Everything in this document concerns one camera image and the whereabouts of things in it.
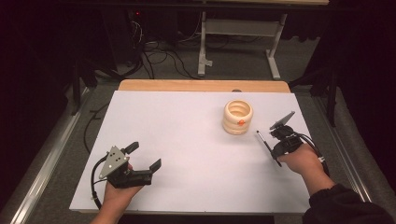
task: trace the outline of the hand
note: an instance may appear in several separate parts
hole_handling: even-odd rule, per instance
[[[143,186],[132,187],[128,189],[116,189],[110,183],[106,182],[105,198],[98,215],[91,222],[101,224],[118,223],[125,209],[131,203],[132,198]]]
[[[292,171],[300,175],[314,170],[323,171],[323,166],[318,160],[315,150],[307,143],[300,145],[292,153],[278,157],[277,160],[285,162]]]
[[[277,158],[303,177],[309,195],[321,189],[330,189],[335,183],[324,173],[315,150],[308,144],[300,145],[297,150]]]

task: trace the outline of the white table surface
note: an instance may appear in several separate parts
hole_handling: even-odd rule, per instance
[[[254,110],[243,135],[226,133],[224,106],[243,99]],[[269,127],[295,111],[288,125],[309,131],[293,93],[115,91],[92,153],[70,204],[80,212],[97,210],[91,200],[92,167],[112,146],[137,141],[130,154],[135,170],[159,158],[163,166],[152,185],[133,198],[127,212],[150,214],[301,214],[309,207],[301,177],[286,164],[278,167],[256,131],[270,145]],[[102,165],[98,167],[98,179]],[[105,182],[95,185],[103,200]]]

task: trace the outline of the black sleeve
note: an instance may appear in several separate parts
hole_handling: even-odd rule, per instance
[[[311,208],[303,216],[304,224],[394,224],[385,209],[374,203],[362,202],[355,191],[339,184],[315,193],[309,204]]]

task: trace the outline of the marker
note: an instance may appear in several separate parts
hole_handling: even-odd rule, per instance
[[[262,137],[262,134],[261,134],[259,131],[257,131],[257,134],[260,136],[260,138],[261,138],[262,141],[264,142],[265,146],[268,148],[268,150],[270,151],[270,153],[271,153],[271,155],[272,155],[272,150],[271,150],[270,146],[268,146],[268,144],[267,144],[267,142],[265,141],[264,137]],[[277,164],[278,164],[280,167],[282,167],[282,164],[280,164],[279,161],[276,160],[276,162],[277,162]]]

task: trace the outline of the stacked rings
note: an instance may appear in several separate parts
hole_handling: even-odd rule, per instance
[[[222,125],[227,133],[243,134],[248,131],[252,117],[253,108],[248,102],[233,100],[224,106]]]

